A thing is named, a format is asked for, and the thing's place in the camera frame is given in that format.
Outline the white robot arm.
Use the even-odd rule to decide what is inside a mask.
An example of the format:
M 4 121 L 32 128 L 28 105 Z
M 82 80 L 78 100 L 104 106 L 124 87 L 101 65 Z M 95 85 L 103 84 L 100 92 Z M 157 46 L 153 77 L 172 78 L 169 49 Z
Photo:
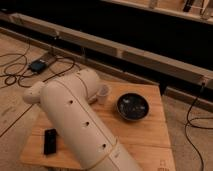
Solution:
M 142 171 L 89 105 L 99 89 L 98 74 L 82 69 L 36 82 L 23 100 L 40 106 L 85 171 Z

